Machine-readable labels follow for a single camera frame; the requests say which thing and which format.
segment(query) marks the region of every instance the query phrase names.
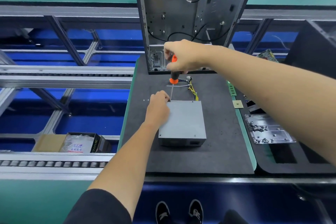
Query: screwdriver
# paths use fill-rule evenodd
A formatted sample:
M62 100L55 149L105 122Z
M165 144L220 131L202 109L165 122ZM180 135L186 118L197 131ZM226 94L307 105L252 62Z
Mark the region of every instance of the screwdriver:
M176 62L177 61L177 57L175 56L175 54L173 55L171 62ZM180 76L181 72L177 71L177 72L171 72L170 73L170 79L169 82L172 84L171 86L171 92L170 92L170 100L171 100L171 96L173 94L173 89L174 89L174 85L177 84L179 82L179 76Z

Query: gray power supply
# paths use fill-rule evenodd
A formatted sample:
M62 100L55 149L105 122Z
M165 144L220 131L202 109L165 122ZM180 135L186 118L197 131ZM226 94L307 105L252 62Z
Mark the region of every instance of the gray power supply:
M201 101L171 101L168 121L159 128L162 146L199 147L206 140Z

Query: forearm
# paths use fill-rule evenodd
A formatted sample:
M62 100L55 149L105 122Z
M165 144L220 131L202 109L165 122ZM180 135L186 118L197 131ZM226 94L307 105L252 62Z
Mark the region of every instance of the forearm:
M132 219L157 130L158 127L155 125L144 122L89 187L89 189L103 189L113 194L128 210Z
M336 165L336 80L224 47L209 50L212 69Z

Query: black sleeve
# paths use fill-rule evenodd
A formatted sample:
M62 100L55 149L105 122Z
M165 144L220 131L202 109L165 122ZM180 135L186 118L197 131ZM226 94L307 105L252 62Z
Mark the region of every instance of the black sleeve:
M63 224L132 224L126 208L111 193L102 189L84 192Z

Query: screwdriver shaft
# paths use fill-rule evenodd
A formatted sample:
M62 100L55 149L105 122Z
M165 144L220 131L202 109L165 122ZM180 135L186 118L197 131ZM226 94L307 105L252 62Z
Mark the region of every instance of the screwdriver shaft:
M173 89L174 89L174 84L171 85L170 100L171 100L171 96L173 95Z

